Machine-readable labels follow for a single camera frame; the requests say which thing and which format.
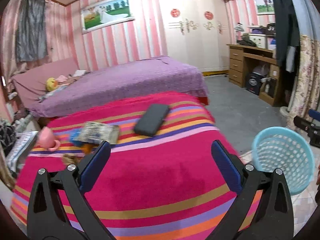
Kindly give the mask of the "orange fruit peel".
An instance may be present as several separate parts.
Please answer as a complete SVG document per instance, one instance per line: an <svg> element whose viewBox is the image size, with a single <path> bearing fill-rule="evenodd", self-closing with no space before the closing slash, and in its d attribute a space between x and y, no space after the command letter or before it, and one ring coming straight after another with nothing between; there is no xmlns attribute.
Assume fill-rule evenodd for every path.
<svg viewBox="0 0 320 240"><path fill-rule="evenodd" d="M95 149L95 144L83 144L81 150L85 155L89 155Z"/></svg>

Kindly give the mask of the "patterned snack bag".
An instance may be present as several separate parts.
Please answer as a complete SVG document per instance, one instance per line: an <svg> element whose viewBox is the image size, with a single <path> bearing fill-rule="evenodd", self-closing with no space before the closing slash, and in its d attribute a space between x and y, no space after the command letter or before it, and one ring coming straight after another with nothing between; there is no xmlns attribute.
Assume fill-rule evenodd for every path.
<svg viewBox="0 0 320 240"><path fill-rule="evenodd" d="M115 145L118 141L119 133L120 128L118 125L89 121L86 122L81 129L78 140L95 145L99 145L103 141L106 141L110 145Z"/></svg>

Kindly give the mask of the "blue plastic wrapper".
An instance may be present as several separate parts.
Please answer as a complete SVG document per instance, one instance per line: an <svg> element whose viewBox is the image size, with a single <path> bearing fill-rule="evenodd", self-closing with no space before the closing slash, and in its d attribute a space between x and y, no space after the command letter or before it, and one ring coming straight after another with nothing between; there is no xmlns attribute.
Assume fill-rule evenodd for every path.
<svg viewBox="0 0 320 240"><path fill-rule="evenodd" d="M84 142L78 140L78 136L81 133L81 128L76 128L70 131L69 133L69 141L76 147L81 147Z"/></svg>

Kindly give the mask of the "floral curtain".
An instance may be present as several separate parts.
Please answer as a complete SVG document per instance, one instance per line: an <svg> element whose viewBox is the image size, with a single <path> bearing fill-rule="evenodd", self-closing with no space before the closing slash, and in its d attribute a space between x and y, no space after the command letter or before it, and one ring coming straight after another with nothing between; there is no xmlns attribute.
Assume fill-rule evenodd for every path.
<svg viewBox="0 0 320 240"><path fill-rule="evenodd" d="M319 41L306 35L300 37L300 64L297 87L293 99L287 127L295 130L294 117L306 120L310 109L316 110L319 103Z"/></svg>

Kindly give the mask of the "light blue plastic basket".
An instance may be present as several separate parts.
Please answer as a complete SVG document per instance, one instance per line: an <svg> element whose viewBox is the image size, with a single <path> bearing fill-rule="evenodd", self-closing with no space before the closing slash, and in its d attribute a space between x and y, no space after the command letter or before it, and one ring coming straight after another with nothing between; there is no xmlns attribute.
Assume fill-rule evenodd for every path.
<svg viewBox="0 0 320 240"><path fill-rule="evenodd" d="M283 171L292 196L303 192L313 178L315 159L310 145L298 133L285 127L269 127L252 143L253 165L264 172Z"/></svg>

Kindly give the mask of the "pink plastic cup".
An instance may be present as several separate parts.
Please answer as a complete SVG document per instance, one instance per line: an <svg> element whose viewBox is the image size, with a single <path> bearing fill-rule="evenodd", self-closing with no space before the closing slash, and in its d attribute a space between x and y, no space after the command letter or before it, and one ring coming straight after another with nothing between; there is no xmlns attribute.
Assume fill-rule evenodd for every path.
<svg viewBox="0 0 320 240"><path fill-rule="evenodd" d="M37 145L47 151L54 152L60 147L61 142L55 137L52 130L46 126L37 134Z"/></svg>

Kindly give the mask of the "wooden desk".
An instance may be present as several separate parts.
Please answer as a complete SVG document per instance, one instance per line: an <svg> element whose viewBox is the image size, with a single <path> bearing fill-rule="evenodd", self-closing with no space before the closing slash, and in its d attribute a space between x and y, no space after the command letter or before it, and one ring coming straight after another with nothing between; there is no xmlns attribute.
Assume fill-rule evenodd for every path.
<svg viewBox="0 0 320 240"><path fill-rule="evenodd" d="M261 75L262 86L259 98L271 106L280 103L280 69L273 51L258 47L229 44L229 82L246 88L249 73Z"/></svg>

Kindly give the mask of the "striped pink bed cover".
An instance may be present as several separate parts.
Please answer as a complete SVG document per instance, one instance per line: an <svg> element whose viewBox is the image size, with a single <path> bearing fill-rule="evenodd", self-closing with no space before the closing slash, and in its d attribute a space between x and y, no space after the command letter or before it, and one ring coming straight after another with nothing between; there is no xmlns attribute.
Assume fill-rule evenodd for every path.
<svg viewBox="0 0 320 240"><path fill-rule="evenodd" d="M133 131L152 104L170 107L153 137ZM178 92L107 103L53 120L49 128L61 141L55 152L40 146L29 153L13 192L11 212L27 221L29 197L40 168L59 171L63 155L82 156L69 141L71 130L88 121L118 125L120 135L110 159L86 199L117 239L205 239L236 195L225 183L211 155L219 140L229 144L197 98Z"/></svg>

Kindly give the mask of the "black box under desk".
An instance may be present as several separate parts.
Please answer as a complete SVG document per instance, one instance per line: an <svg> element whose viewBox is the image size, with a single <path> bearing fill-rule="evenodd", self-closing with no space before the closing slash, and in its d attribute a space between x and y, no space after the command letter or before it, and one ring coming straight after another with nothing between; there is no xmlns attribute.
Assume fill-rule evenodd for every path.
<svg viewBox="0 0 320 240"><path fill-rule="evenodd" d="M262 76L257 73L249 73L246 77L246 90L259 95L262 86Z"/></svg>

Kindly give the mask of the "yellow duck plush toy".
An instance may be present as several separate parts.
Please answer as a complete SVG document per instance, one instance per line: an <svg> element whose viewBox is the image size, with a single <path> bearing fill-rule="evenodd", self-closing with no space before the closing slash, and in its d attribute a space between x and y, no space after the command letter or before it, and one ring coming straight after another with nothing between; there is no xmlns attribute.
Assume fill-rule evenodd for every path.
<svg viewBox="0 0 320 240"><path fill-rule="evenodd" d="M57 87L59 86L58 81L53 78L50 77L47 81L46 81L46 90L48 92L54 91L57 89Z"/></svg>

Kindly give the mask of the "pink headboard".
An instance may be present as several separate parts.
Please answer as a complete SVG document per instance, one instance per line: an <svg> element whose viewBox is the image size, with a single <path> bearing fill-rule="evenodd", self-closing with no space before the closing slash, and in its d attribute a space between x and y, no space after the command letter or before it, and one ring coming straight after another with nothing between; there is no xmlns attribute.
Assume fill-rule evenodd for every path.
<svg viewBox="0 0 320 240"><path fill-rule="evenodd" d="M73 58L63 59L16 74L11 79L25 108L46 94L46 81L50 77L74 74L79 67Z"/></svg>

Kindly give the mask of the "white storage box on desk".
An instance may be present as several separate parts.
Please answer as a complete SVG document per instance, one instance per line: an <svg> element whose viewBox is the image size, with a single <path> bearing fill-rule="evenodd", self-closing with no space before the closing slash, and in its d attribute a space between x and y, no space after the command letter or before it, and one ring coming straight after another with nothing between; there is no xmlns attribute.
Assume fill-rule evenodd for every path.
<svg viewBox="0 0 320 240"><path fill-rule="evenodd" d="M265 34L250 33L248 38L254 42L258 48L267 49L267 36Z"/></svg>

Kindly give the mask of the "desk lamp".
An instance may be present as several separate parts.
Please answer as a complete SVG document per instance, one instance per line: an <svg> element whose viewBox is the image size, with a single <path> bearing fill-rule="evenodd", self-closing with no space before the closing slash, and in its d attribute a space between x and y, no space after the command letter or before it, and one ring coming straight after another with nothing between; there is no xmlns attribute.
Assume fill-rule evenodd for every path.
<svg viewBox="0 0 320 240"><path fill-rule="evenodd" d="M236 44L238 44L239 41L241 40L241 33L244 32L243 24L238 22L235 25L234 30L235 30L235 41L236 41Z"/></svg>

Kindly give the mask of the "white wardrobe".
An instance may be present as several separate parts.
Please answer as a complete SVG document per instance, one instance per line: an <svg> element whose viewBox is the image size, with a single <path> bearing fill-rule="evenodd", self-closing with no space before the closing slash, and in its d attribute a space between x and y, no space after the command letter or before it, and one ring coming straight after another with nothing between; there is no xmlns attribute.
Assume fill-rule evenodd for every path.
<svg viewBox="0 0 320 240"><path fill-rule="evenodd" d="M201 72L229 69L231 40L222 0L158 0L168 56Z"/></svg>

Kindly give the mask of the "wedding photo wall picture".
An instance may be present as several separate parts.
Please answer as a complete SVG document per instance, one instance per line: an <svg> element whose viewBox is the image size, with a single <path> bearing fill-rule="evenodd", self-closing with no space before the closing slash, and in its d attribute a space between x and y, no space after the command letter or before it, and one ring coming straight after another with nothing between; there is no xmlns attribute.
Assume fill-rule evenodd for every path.
<svg viewBox="0 0 320 240"><path fill-rule="evenodd" d="M81 9L82 33L133 21L131 0L103 0Z"/></svg>

